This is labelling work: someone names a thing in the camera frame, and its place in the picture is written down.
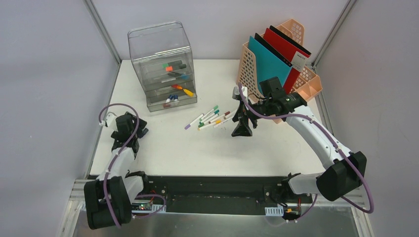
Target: gray wall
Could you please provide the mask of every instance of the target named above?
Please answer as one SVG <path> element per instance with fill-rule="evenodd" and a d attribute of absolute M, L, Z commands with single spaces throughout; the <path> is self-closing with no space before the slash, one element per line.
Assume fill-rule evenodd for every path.
<path fill-rule="evenodd" d="M 117 63 L 82 0 L 1 1 L 0 32 L 0 236 L 55 236 Z"/>
<path fill-rule="evenodd" d="M 359 1 L 320 62 L 337 138 L 367 156 L 378 237 L 418 235 L 419 4 Z"/>
<path fill-rule="evenodd" d="M 305 27 L 304 46 L 319 51 L 347 0 L 94 0 L 123 59 L 129 30 L 178 20 L 197 59 L 238 59 L 242 44 L 290 18 Z"/>

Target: tabletop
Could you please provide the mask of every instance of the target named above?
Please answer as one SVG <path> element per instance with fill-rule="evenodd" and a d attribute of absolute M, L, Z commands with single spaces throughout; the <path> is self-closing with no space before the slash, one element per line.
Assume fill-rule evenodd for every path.
<path fill-rule="evenodd" d="M 323 172 L 314 151 L 285 122 L 275 124 L 260 119 L 258 127 L 252 129 L 253 137 L 232 137 L 237 125 L 233 121 L 201 131 L 197 125 L 184 129 L 215 105 L 220 113 L 237 109 L 239 102 L 232 99 L 232 91 L 238 68 L 238 60 L 194 60 L 198 102 L 151 113 L 131 61 L 123 60 L 110 103 L 133 106 L 140 118 L 148 122 L 149 129 L 139 140 L 140 149 L 130 171 L 171 176 L 285 176 L 290 172 Z M 320 118 L 315 100 L 308 105 Z M 122 115 L 129 109 L 114 106 L 108 111 Z M 109 128 L 102 129 L 90 175 L 100 174 L 111 159 L 111 133 Z"/>

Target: yellow marker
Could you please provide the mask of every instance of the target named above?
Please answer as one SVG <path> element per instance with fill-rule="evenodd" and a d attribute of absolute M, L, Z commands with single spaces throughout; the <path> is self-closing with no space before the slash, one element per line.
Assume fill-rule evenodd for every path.
<path fill-rule="evenodd" d="M 183 89 L 183 91 L 184 91 L 187 95 L 189 95 L 190 97 L 193 97 L 193 96 L 194 96 L 194 93 L 193 93 L 192 91 L 188 90 L 188 89 Z"/>

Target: purple cable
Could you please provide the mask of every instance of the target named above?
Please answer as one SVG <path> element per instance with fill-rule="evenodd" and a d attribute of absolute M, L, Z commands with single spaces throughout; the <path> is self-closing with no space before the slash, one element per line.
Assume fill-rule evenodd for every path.
<path fill-rule="evenodd" d="M 162 200 L 163 200 L 163 206 L 161 206 L 159 209 L 157 209 L 157 211 L 155 211 L 155 212 L 151 212 L 151 213 L 149 213 L 149 214 L 147 214 L 147 215 L 145 215 L 145 216 L 137 216 L 137 215 L 133 215 L 135 218 L 137 218 L 137 219 L 144 219 L 144 218 L 148 218 L 148 217 L 150 217 L 150 216 L 154 216 L 154 215 L 156 215 L 159 211 L 161 211 L 163 208 L 164 208 L 164 206 L 166 206 L 166 199 L 165 199 L 165 197 L 163 197 L 162 195 L 158 195 L 158 194 L 143 194 L 143 195 L 137 195 L 137 197 L 135 197 L 135 198 L 148 198 L 148 197 L 158 197 L 158 198 L 161 198 Z"/>
<path fill-rule="evenodd" d="M 314 207 L 314 204 L 316 203 L 316 201 L 317 201 L 317 194 L 314 196 L 314 200 L 313 200 L 313 202 L 311 203 L 311 205 L 310 205 L 310 207 L 304 212 L 304 214 L 302 214 L 300 217 L 298 217 L 297 219 L 295 219 L 296 221 L 299 221 L 299 220 L 301 220 L 301 218 L 303 217 L 303 216 L 305 216 L 305 215 L 307 215 L 307 213 L 311 210 L 311 208 L 313 208 Z M 270 226 L 272 226 L 272 227 L 280 227 L 281 225 L 283 225 L 283 224 L 285 224 L 286 222 L 282 222 L 282 223 L 280 223 L 279 225 L 272 225 L 271 223 L 269 223 L 269 221 L 268 220 L 266 220 L 266 222 L 268 222 L 268 224 L 270 225 Z"/>
<path fill-rule="evenodd" d="M 111 107 L 111 106 L 116 106 L 116 105 L 121 105 L 121 106 L 125 106 L 125 107 L 128 107 L 128 108 L 132 109 L 132 110 L 134 111 L 134 113 L 135 113 L 135 116 L 137 117 L 137 123 L 135 124 L 135 129 L 134 129 L 134 131 L 132 132 L 131 136 L 130 136 L 130 137 L 128 138 L 128 140 L 127 140 L 127 141 L 126 141 L 126 142 L 122 145 L 122 147 L 119 149 L 118 153 L 117 153 L 117 154 L 113 157 L 113 159 L 112 159 L 112 160 L 111 160 L 111 162 L 109 163 L 108 170 L 107 170 L 107 172 L 105 173 L 105 178 L 104 178 L 104 180 L 103 180 L 103 192 L 104 192 L 104 194 L 105 194 L 106 204 L 108 205 L 109 212 L 111 213 L 112 219 L 114 220 L 116 227 L 117 227 L 118 229 L 120 229 L 120 228 L 121 228 L 121 225 L 120 225 L 120 224 L 119 224 L 119 222 L 118 222 L 118 219 L 117 219 L 117 217 L 116 217 L 116 215 L 115 215 L 114 209 L 112 208 L 111 201 L 109 200 L 108 188 L 107 188 L 106 184 L 107 184 L 107 181 L 108 181 L 109 172 L 111 171 L 111 168 L 112 168 L 112 166 L 114 165 L 114 163 L 115 163 L 116 159 L 118 158 L 119 154 L 122 152 L 122 150 L 124 150 L 124 148 L 127 146 L 128 142 L 130 142 L 130 141 L 131 141 L 131 139 L 134 137 L 134 135 L 137 133 L 137 130 L 138 130 L 138 125 L 140 124 L 140 119 L 139 119 L 139 117 L 138 117 L 138 113 L 137 113 L 137 111 L 136 111 L 136 110 L 135 110 L 132 106 L 127 105 L 127 104 L 123 104 L 123 103 L 115 103 L 115 104 L 110 104 L 110 105 L 108 105 L 108 106 L 105 106 L 105 107 L 104 107 L 104 108 L 100 111 L 100 113 L 99 113 L 99 122 L 102 122 L 102 119 L 101 119 L 101 117 L 102 117 L 102 113 L 103 113 L 103 112 L 104 112 L 107 108 L 109 108 L 109 107 Z"/>
<path fill-rule="evenodd" d="M 274 120 L 274 119 L 282 119 L 282 118 L 286 118 L 286 117 L 301 117 L 301 118 L 305 118 L 308 121 L 311 121 L 312 119 L 309 116 L 306 115 L 299 115 L 299 114 L 288 114 L 288 115 L 281 115 L 281 116 L 275 116 L 275 117 L 268 117 L 268 116 L 264 116 L 259 114 L 258 112 L 256 112 L 246 101 L 245 96 L 243 95 L 243 91 L 242 91 L 242 84 L 239 82 L 239 93 L 240 93 L 240 97 L 242 98 L 243 103 L 245 104 L 245 106 L 255 115 L 257 115 L 260 118 L 264 118 L 264 119 L 270 119 L 270 120 Z M 321 126 L 318 122 L 316 121 L 312 121 L 312 123 L 314 125 L 316 125 L 323 133 L 324 135 L 328 138 L 328 140 L 332 143 L 333 147 L 335 149 L 338 149 L 338 145 L 337 143 L 333 140 L 333 138 L 330 136 L 330 134 L 323 128 L 323 126 Z M 365 210 L 362 207 L 358 206 L 357 204 L 355 204 L 354 202 L 352 202 L 351 200 L 347 199 L 346 197 L 341 197 L 343 200 L 347 201 L 348 203 L 350 203 L 351 205 L 353 205 L 354 207 L 356 207 L 357 209 L 371 214 L 374 212 L 374 200 L 373 200 L 373 196 L 371 194 L 371 190 L 370 187 L 367 184 L 367 181 L 364 179 L 364 177 L 362 176 L 362 174 L 359 172 L 359 170 L 354 166 L 354 164 L 348 159 L 348 157 L 346 157 L 346 155 L 343 153 L 343 151 L 341 149 L 337 150 L 339 152 L 339 154 L 343 157 L 343 159 L 349 164 L 349 166 L 355 171 L 356 175 L 358 175 L 359 179 L 361 180 L 361 183 L 364 185 L 365 191 L 367 192 L 367 196 L 368 196 L 368 202 L 370 203 L 370 209 L 369 210 Z"/>

